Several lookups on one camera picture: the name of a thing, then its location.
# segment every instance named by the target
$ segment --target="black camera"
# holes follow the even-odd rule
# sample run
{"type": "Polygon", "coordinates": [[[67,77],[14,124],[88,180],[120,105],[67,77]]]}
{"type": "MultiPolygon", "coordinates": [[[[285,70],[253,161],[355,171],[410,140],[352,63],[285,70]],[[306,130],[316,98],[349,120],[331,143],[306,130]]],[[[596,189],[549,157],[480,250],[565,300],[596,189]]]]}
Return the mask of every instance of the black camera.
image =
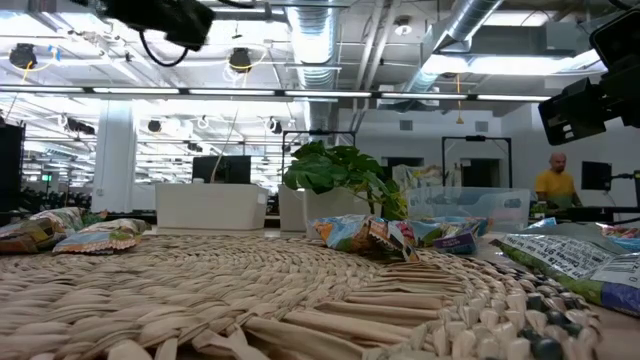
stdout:
{"type": "Polygon", "coordinates": [[[547,140],[561,145],[606,131],[622,118],[640,128],[640,10],[631,9],[595,30],[591,46],[609,70],[600,83],[579,80],[538,106],[547,140]]]}

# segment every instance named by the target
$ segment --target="white planter box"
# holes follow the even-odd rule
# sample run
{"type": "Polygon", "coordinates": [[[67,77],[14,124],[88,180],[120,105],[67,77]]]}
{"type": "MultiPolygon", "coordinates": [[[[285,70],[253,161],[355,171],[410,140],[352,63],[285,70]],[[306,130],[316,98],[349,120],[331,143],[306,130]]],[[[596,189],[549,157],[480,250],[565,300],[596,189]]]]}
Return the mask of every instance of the white planter box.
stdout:
{"type": "MultiPolygon", "coordinates": [[[[360,196],[366,198],[367,194],[361,193],[360,196]]],[[[380,216],[382,207],[375,204],[374,209],[375,215],[380,216]]],[[[304,192],[304,223],[308,238],[320,239],[320,235],[315,231],[312,224],[309,224],[309,220],[332,216],[370,214],[369,204],[355,197],[347,189],[337,188],[321,195],[313,191],[304,192]]]]}
{"type": "Polygon", "coordinates": [[[158,227],[209,230],[264,228],[268,191],[257,185],[157,184],[158,227]]]}
{"type": "Polygon", "coordinates": [[[306,231],[304,222],[304,192],[278,185],[278,208],[281,231],[306,231]]]}

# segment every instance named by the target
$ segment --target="black cable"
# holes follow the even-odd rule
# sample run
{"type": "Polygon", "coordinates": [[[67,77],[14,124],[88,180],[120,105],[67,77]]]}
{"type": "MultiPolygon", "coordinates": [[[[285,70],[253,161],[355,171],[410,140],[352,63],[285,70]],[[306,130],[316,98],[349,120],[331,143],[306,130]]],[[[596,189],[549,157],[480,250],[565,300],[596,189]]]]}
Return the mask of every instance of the black cable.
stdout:
{"type": "Polygon", "coordinates": [[[253,6],[253,4],[237,3],[237,2],[231,1],[231,0],[218,0],[218,1],[220,1],[221,3],[223,3],[225,5],[237,7],[237,8],[240,8],[240,9],[253,9],[253,8],[255,8],[255,6],[253,6]]]}
{"type": "Polygon", "coordinates": [[[142,47],[147,52],[147,55],[149,55],[151,60],[153,60],[153,62],[155,62],[156,64],[158,64],[160,66],[163,66],[163,67],[174,67],[174,66],[180,64],[182,62],[182,60],[184,60],[184,58],[187,56],[187,53],[189,52],[189,49],[184,48],[184,51],[182,52],[182,55],[180,55],[178,60],[176,60],[174,62],[170,62],[170,63],[163,63],[160,60],[158,60],[158,58],[155,57],[155,55],[153,55],[153,53],[151,52],[151,49],[149,49],[149,45],[147,45],[147,40],[144,37],[144,31],[140,31],[140,41],[142,42],[142,47]]]}
{"type": "Polygon", "coordinates": [[[622,221],[614,221],[614,222],[608,223],[607,225],[611,225],[611,226],[624,225],[624,224],[629,224],[629,223],[636,222],[636,221],[640,221],[640,217],[636,217],[636,218],[632,218],[632,219],[628,219],[628,220],[622,220],[622,221]]]}
{"type": "Polygon", "coordinates": [[[633,8],[633,6],[625,4],[620,0],[609,0],[609,3],[611,3],[611,5],[617,7],[620,10],[626,11],[626,10],[631,10],[633,8]]]}

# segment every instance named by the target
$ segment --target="pipe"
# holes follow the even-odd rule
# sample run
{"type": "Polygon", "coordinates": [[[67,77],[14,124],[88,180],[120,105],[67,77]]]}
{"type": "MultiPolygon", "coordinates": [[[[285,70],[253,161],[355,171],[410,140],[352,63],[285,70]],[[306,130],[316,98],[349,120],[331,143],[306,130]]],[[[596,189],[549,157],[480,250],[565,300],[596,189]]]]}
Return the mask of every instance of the pipe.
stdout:
{"type": "MultiPolygon", "coordinates": [[[[443,20],[447,21],[444,28],[444,34],[448,35],[451,39],[463,42],[469,41],[473,35],[480,29],[482,24],[491,16],[491,14],[502,4],[503,0],[457,0],[453,6],[451,15],[443,20]]],[[[436,41],[430,43],[430,48],[425,49],[429,54],[433,53],[441,43],[445,36],[440,36],[436,41]]],[[[428,56],[424,61],[421,68],[412,76],[404,88],[403,92],[427,92],[434,84],[439,73],[430,72],[428,66],[428,56]]],[[[399,104],[403,109],[406,109],[404,104],[399,104]]]]}
{"type": "Polygon", "coordinates": [[[360,59],[360,67],[358,68],[358,76],[353,86],[353,90],[360,90],[362,80],[364,79],[364,72],[367,70],[367,64],[369,63],[369,57],[371,56],[371,50],[373,49],[373,41],[376,39],[377,29],[380,26],[380,19],[382,18],[382,7],[384,6],[384,0],[376,0],[375,8],[373,8],[373,14],[371,15],[371,30],[367,35],[367,40],[364,44],[364,50],[362,51],[362,58],[360,59]]]}
{"type": "Polygon", "coordinates": [[[446,32],[456,41],[467,41],[480,29],[503,0],[458,0],[449,16],[446,32]]]}
{"type": "MultiPolygon", "coordinates": [[[[318,7],[288,7],[285,9],[291,24],[291,46],[296,62],[301,64],[330,65],[335,58],[339,10],[318,7]]],[[[336,71],[326,68],[297,69],[303,89],[332,89],[336,71]]],[[[330,130],[337,126],[332,119],[332,104],[308,102],[305,104],[305,123],[309,130],[330,130]]]]}
{"type": "Polygon", "coordinates": [[[389,38],[389,33],[391,32],[391,27],[393,26],[393,21],[396,18],[396,8],[400,6],[401,0],[393,0],[391,5],[389,6],[389,11],[387,12],[387,19],[385,20],[384,29],[382,31],[382,36],[378,45],[376,46],[376,52],[373,55],[373,60],[371,61],[371,69],[369,69],[369,73],[367,74],[367,80],[364,83],[364,89],[369,90],[371,85],[373,84],[373,79],[376,76],[376,72],[378,71],[378,65],[380,65],[380,59],[382,58],[382,53],[384,52],[384,48],[387,44],[387,39],[389,38]]]}

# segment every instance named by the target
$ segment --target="yellow shirt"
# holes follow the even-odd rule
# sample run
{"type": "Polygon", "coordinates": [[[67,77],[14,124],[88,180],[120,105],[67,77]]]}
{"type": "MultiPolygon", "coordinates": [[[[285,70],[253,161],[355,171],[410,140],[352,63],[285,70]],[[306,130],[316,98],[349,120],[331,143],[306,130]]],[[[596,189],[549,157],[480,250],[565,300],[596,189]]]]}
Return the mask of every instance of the yellow shirt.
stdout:
{"type": "Polygon", "coordinates": [[[545,170],[536,178],[536,192],[545,193],[547,200],[558,204],[561,209],[566,209],[571,207],[576,189],[573,186],[573,177],[566,171],[558,174],[545,170]]]}

